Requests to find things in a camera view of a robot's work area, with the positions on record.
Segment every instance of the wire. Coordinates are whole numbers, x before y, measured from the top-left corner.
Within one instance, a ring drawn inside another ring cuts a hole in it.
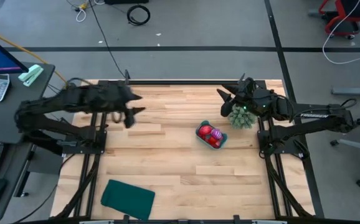
[[[69,2],[68,0],[67,0],[67,3],[70,4],[72,7],[75,7],[75,8],[79,7],[79,6],[76,6],[76,5],[72,4],[72,3]]]
[[[56,115],[54,115],[53,113],[50,113],[51,116],[53,116],[57,121],[60,121],[60,119],[58,119],[58,117],[56,117]]]
[[[89,82],[89,81],[87,81],[87,80],[84,80],[83,78],[71,78],[70,80],[68,80],[67,82],[68,83],[71,83],[72,81],[74,81],[74,80],[79,80],[79,81],[81,81],[81,82],[84,82],[84,83],[87,83],[87,84],[89,84],[89,85],[92,85],[92,83],[91,82]]]
[[[60,167],[59,172],[61,172],[61,169],[62,169],[62,167],[65,165],[65,163],[67,163],[71,158],[73,158],[74,155],[75,155],[75,154],[72,154],[70,157],[68,157],[68,159],[66,159],[65,161],[63,161],[63,163],[61,164],[61,167]],[[30,217],[31,215],[33,215],[35,212],[37,212],[37,211],[46,203],[46,201],[48,201],[48,199],[51,198],[51,195],[53,194],[53,192],[56,190],[57,187],[58,187],[58,184],[56,184],[56,185],[53,187],[53,189],[52,189],[52,191],[50,192],[49,196],[47,196],[47,198],[46,198],[35,210],[33,210],[31,213],[29,213],[29,214],[26,215],[25,217],[17,220],[16,222],[14,222],[14,223],[12,223],[12,224],[20,223],[20,222],[24,221],[25,219],[29,218],[29,217]]]
[[[124,14],[126,14],[125,11],[123,11],[122,9],[120,9],[120,8],[118,8],[118,7],[115,7],[115,6],[113,6],[113,5],[109,5],[109,6],[111,6],[112,8],[114,8],[114,9],[116,9],[116,10],[118,10],[118,11],[124,13]]]
[[[57,92],[56,90],[54,90],[53,88],[51,88],[50,85],[47,85],[47,87],[49,87],[49,89],[50,89],[51,91],[53,91],[55,94],[58,94],[58,92]]]
[[[49,84],[49,86],[52,87],[52,88],[54,88],[54,89],[57,90],[57,91],[61,91],[61,89],[59,89],[59,88],[57,88],[57,87],[55,87],[55,86],[53,86],[53,85],[51,85],[51,84]]]
[[[133,12],[135,9],[142,9],[144,10],[145,12],[147,12],[147,19],[144,20],[143,22],[139,22],[137,21],[133,16],[131,16],[131,12]],[[126,13],[126,16],[128,18],[128,21],[131,25],[133,26],[141,26],[141,25],[144,25],[146,24],[149,19],[151,18],[151,13],[149,12],[148,8],[145,7],[145,6],[140,6],[140,5],[135,5],[135,6],[131,6],[129,9],[128,9],[128,12]]]
[[[68,160],[70,160],[75,154],[72,154],[70,157],[68,157],[68,159],[64,160],[61,164],[61,168],[65,165],[65,163],[68,162]]]
[[[2,36],[0,36],[0,39],[1,39],[2,41],[6,42],[7,44],[14,46],[14,47],[17,48],[17,49],[19,49],[19,50],[21,50],[21,51],[23,51],[23,52],[26,52],[26,53],[32,55],[33,57],[39,59],[39,60],[40,60],[41,62],[43,62],[44,64],[48,64],[48,62],[46,62],[45,60],[41,59],[41,58],[40,58],[38,55],[36,55],[35,53],[33,53],[33,52],[29,51],[29,50],[26,50],[25,48],[23,48],[23,47],[15,44],[15,43],[13,43],[13,42],[11,42],[10,40],[5,39],[5,38],[2,37]],[[65,80],[65,78],[64,78],[58,71],[54,71],[54,73],[55,73],[56,75],[58,75],[58,76],[60,77],[60,79],[65,82],[65,84],[67,83],[67,81]]]
[[[100,22],[98,21],[97,15],[95,14],[94,7],[91,6],[91,8],[92,8],[92,11],[93,11],[95,20],[97,21],[97,25],[98,25],[98,27],[100,28],[101,33],[103,34],[103,38],[104,38],[104,41],[105,41],[105,45],[106,45],[106,47],[107,47],[107,49],[108,49],[108,52],[110,53],[111,58],[112,58],[113,62],[115,63],[115,66],[116,66],[116,68],[118,69],[118,71],[121,73],[121,75],[123,76],[123,78],[126,78],[125,75],[123,74],[123,72],[120,70],[118,63],[117,63],[116,60],[115,60],[115,57],[112,55],[112,52],[111,52],[111,50],[110,50],[110,46],[108,45],[108,42],[107,42],[107,38],[105,37],[104,31],[103,31],[103,29],[101,28],[101,25],[100,25]]]
[[[95,4],[98,4],[98,5],[102,5],[102,4],[105,4],[105,2],[103,2],[103,3],[98,3],[100,0],[94,0],[94,3]]]
[[[81,13],[85,14],[85,17],[83,17],[83,19],[79,19],[79,16],[81,15]],[[76,16],[76,21],[83,22],[86,19],[86,16],[87,16],[86,12],[83,9],[79,9],[78,15]]]
[[[349,101],[353,101],[353,103],[350,104],[349,106],[344,106]],[[313,111],[345,110],[345,109],[351,108],[352,106],[355,106],[356,104],[357,104],[357,99],[351,98],[351,99],[348,99],[345,102],[343,102],[341,104],[341,106],[337,107],[337,108],[333,108],[333,107],[329,106],[327,108],[313,108],[313,109],[304,110],[304,111],[298,112],[297,114],[293,115],[293,117],[290,119],[290,122],[292,122],[298,115],[303,114],[303,113],[313,112]]]
[[[336,64],[336,65],[344,65],[344,64],[347,64],[347,63],[351,63],[351,62],[355,62],[355,61],[360,60],[360,58],[357,58],[357,59],[354,59],[354,60],[350,60],[350,61],[348,61],[348,62],[334,62],[334,61],[332,61],[331,59],[328,58],[327,54],[325,53],[325,49],[324,49],[324,48],[325,48],[325,45],[327,44],[327,42],[329,41],[329,39],[330,39],[331,36],[333,35],[333,33],[334,33],[334,31],[336,30],[336,28],[338,28],[338,26],[341,25],[341,23],[342,23],[343,21],[345,21],[345,20],[356,10],[356,8],[359,6],[359,4],[360,4],[360,0],[357,2],[356,6],[352,9],[352,11],[350,11],[350,13],[349,13],[340,23],[338,23],[338,25],[335,26],[335,28],[331,31],[331,33],[329,34],[329,36],[327,37],[327,39],[326,39],[326,41],[325,41],[325,43],[324,43],[324,45],[323,45],[323,54],[324,54],[325,58],[327,58],[327,60],[328,60],[329,62],[331,62],[331,63],[334,63],[334,64]]]

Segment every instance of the black cable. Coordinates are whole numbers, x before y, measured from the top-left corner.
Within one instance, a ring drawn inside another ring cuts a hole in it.
[[[53,113],[50,113],[51,116],[53,116],[57,121],[60,121],[60,119],[58,119],[58,117],[56,117]]]
[[[349,101],[353,101],[353,103],[350,104],[349,106],[344,106]],[[356,104],[357,104],[357,99],[351,98],[351,99],[348,99],[345,102],[343,102],[340,107],[333,108],[333,107],[329,106],[326,108],[314,108],[314,109],[304,110],[304,111],[301,111],[301,112],[293,115],[293,117],[290,119],[290,122],[292,122],[298,115],[303,114],[303,113],[313,112],[313,111],[345,110],[345,109],[351,108],[352,106],[355,106]]]
[[[75,154],[72,154],[71,156],[68,157],[68,159],[64,160],[61,164],[61,168],[65,165],[65,163],[68,162],[68,160],[70,160]]]
[[[309,151],[309,149],[302,143],[302,142],[300,142],[299,140],[293,140],[293,143],[294,143],[294,145],[295,145],[295,147],[300,151],[300,153],[302,153],[302,158],[300,158],[299,156],[299,158],[300,159],[307,159],[307,158],[309,158],[310,157],[310,151]]]
[[[53,89],[57,90],[57,91],[61,91],[61,89],[59,89],[59,88],[57,88],[57,87],[55,87],[55,86],[53,86],[51,84],[49,84],[49,86],[52,87]]]
[[[103,31],[103,29],[101,28],[101,25],[100,25],[100,22],[98,21],[97,15],[95,14],[94,7],[93,7],[93,5],[92,5],[92,2],[91,2],[91,0],[88,0],[88,1],[89,1],[90,5],[91,5],[91,8],[92,8],[92,11],[93,11],[95,20],[97,21],[97,25],[98,25],[98,27],[100,28],[101,33],[103,34],[103,38],[104,38],[104,41],[105,41],[105,45],[106,45],[106,47],[107,47],[107,49],[108,49],[108,52],[110,53],[111,58],[112,58],[113,62],[115,63],[115,66],[116,66],[116,68],[118,69],[118,71],[121,73],[121,75],[123,76],[123,78],[126,78],[125,75],[123,74],[123,72],[120,70],[118,63],[117,63],[116,60],[115,60],[115,57],[112,55],[112,52],[111,52],[111,50],[110,50],[110,46],[108,45],[108,42],[107,42],[107,38],[105,37],[104,31]]]
[[[47,87],[49,87],[49,89],[50,89],[51,91],[53,91],[55,94],[58,94],[58,92],[55,91],[55,90],[53,90],[53,88],[51,88],[49,85],[47,85]]]
[[[120,11],[120,12],[122,12],[123,14],[126,14],[125,11],[123,11],[122,9],[120,9],[120,8],[118,8],[118,7],[115,7],[115,6],[113,6],[113,5],[109,5],[109,6],[113,7],[114,9],[116,9],[116,10],[118,10],[118,11]]]
[[[142,22],[137,21],[133,16],[130,15],[131,12],[133,12],[135,9],[142,9],[145,12],[147,12],[147,19],[142,21]],[[128,12],[126,13],[126,16],[127,16],[128,21],[129,21],[129,23],[131,25],[133,25],[133,26],[142,26],[142,25],[146,24],[149,21],[149,19],[151,18],[151,13],[149,12],[147,7],[141,6],[141,5],[135,5],[135,6],[131,6],[128,9]]]
[[[65,165],[66,162],[68,162],[68,160],[70,160],[75,154],[72,154],[70,157],[68,157],[68,159],[66,159],[65,161],[63,161],[63,163],[61,164],[60,170],[59,172],[61,172],[62,167]],[[58,184],[56,184],[52,191],[50,192],[49,196],[47,196],[47,198],[35,209],[33,210],[31,213],[29,213],[28,215],[26,215],[25,217],[17,220],[16,222],[12,223],[12,224],[16,224],[16,223],[20,223],[22,221],[24,221],[25,219],[29,218],[31,215],[33,215],[35,212],[37,212],[45,203],[46,201],[48,201],[48,199],[50,199],[51,195],[53,194],[53,192],[55,191],[55,189],[57,188]]]
[[[78,5],[75,5],[75,4],[72,4],[70,1],[68,1],[67,0],[67,3],[68,4],[70,4],[70,6],[71,6],[71,8],[75,8],[75,9],[78,9],[79,8],[79,6]],[[96,4],[94,4],[94,5],[91,5],[91,3],[90,3],[90,5],[89,6],[87,6],[85,9],[89,9],[89,8],[91,8],[92,6],[95,6]]]
[[[70,80],[67,81],[67,83],[70,83],[70,82],[72,82],[72,81],[74,81],[74,80],[78,80],[78,81],[87,83],[87,84],[89,84],[89,85],[92,85],[91,82],[89,82],[89,81],[87,81],[87,80],[84,80],[83,78],[76,78],[76,77],[75,77],[75,78],[71,78]]]

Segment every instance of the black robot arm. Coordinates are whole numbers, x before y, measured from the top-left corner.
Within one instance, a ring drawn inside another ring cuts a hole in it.
[[[119,112],[125,114],[125,126],[130,128],[134,124],[134,115],[145,108],[127,108],[126,104],[141,97],[133,94],[124,83],[106,85],[69,86],[57,95],[41,100],[23,101],[18,108],[15,120],[20,131],[44,129],[62,134],[80,135],[82,128],[70,124],[48,119],[46,113],[66,111],[70,113],[104,113]]]
[[[348,133],[357,126],[350,111],[346,109],[356,104],[354,99],[353,105],[348,107],[345,107],[344,104],[299,104],[276,94],[273,90],[261,88],[252,78],[243,80],[244,75],[239,80],[238,85],[223,85],[226,90],[234,94],[234,97],[222,90],[217,90],[224,100],[220,111],[222,116],[228,116],[232,111],[232,106],[239,105],[262,119],[274,118],[278,121],[292,121],[296,117],[318,118],[314,121],[289,127],[273,126],[269,130],[270,133],[267,133],[266,142],[268,144],[282,144],[292,136],[323,130]]]
[[[145,108],[127,108],[129,101],[140,100],[141,97],[132,93],[130,87],[123,82],[103,82],[99,85],[69,85],[53,97],[34,101],[23,101],[15,114],[15,122],[20,132],[26,134],[28,141],[48,149],[56,154],[86,153],[87,149],[98,148],[96,142],[98,131],[95,126],[76,127],[67,122],[56,121],[45,116],[54,111],[70,113],[123,113],[125,127],[135,123],[134,115]],[[71,136],[71,141],[58,141],[42,133],[41,130]]]

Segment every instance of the wooden table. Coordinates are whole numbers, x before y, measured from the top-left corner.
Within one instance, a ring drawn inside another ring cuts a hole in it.
[[[281,80],[266,80],[266,85],[285,95]],[[98,170],[93,219],[123,218],[121,212],[100,204],[110,179],[156,192],[150,220],[274,218],[265,162],[258,156],[258,124],[232,129],[220,115],[223,102],[216,88],[223,89],[219,85],[132,85],[143,99],[130,106],[147,109],[136,115],[137,124],[130,129],[107,121],[107,148]],[[73,124],[89,125],[90,118],[77,113]],[[205,119],[229,136],[222,150],[212,151],[196,138],[195,130]],[[83,155],[76,155],[63,167],[51,215],[58,214],[77,190],[82,162]],[[302,162],[282,155],[282,163],[288,188],[314,213]],[[277,195],[284,215],[278,189]]]

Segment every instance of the green cloth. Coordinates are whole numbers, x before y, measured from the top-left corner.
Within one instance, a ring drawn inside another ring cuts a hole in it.
[[[148,220],[155,192],[110,180],[105,187],[101,204],[140,220]]]

